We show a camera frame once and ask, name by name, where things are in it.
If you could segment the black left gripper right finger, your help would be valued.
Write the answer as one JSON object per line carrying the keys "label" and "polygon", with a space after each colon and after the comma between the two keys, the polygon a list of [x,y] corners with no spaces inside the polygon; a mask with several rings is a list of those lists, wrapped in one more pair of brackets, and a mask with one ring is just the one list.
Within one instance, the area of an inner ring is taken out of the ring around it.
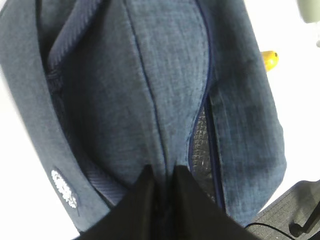
{"label": "black left gripper right finger", "polygon": [[186,166],[174,167],[174,220],[178,240],[251,240],[240,227],[206,195]]}

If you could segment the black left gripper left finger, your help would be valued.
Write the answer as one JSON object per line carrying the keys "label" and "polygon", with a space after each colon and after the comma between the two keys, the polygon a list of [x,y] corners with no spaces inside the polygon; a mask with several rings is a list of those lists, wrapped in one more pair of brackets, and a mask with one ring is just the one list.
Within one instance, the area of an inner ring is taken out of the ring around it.
{"label": "black left gripper left finger", "polygon": [[144,167],[132,189],[80,240],[150,240],[155,206],[156,182],[152,167]]}

